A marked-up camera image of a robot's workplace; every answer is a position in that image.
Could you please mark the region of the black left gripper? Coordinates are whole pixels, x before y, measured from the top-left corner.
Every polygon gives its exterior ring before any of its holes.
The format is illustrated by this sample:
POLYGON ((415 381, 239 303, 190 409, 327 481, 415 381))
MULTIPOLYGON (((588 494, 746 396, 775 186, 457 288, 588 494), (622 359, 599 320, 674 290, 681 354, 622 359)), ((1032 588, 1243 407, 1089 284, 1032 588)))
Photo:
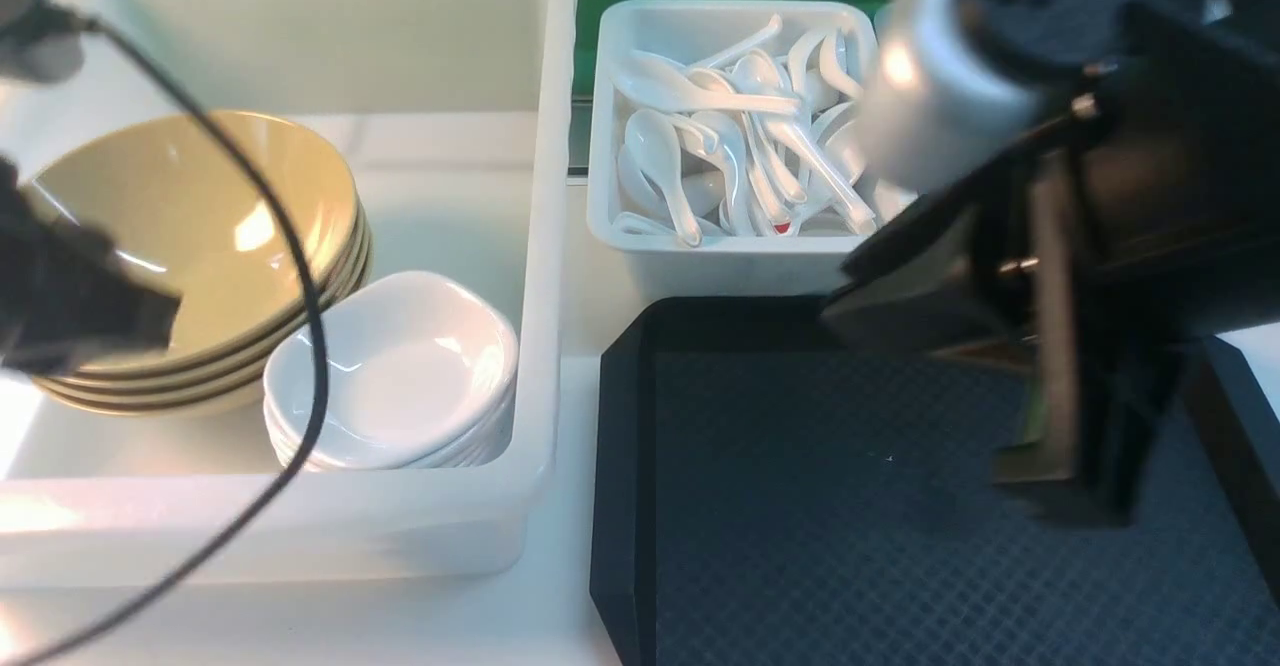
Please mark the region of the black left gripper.
POLYGON ((8 159, 1 175, 3 369, 72 373, 166 350, 180 297, 131 277, 100 229, 38 218, 8 159))

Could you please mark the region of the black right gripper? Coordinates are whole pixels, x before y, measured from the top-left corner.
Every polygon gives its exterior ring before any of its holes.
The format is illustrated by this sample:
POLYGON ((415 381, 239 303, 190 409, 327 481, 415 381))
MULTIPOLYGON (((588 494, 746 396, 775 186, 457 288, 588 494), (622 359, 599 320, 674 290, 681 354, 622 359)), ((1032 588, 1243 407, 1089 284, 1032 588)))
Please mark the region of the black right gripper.
POLYGON ((1277 0, 1123 0, 1112 54, 1042 122, 914 196, 823 323, 1028 366, 995 485, 1056 526, 1129 523, 1189 345, 1277 320, 1277 0))

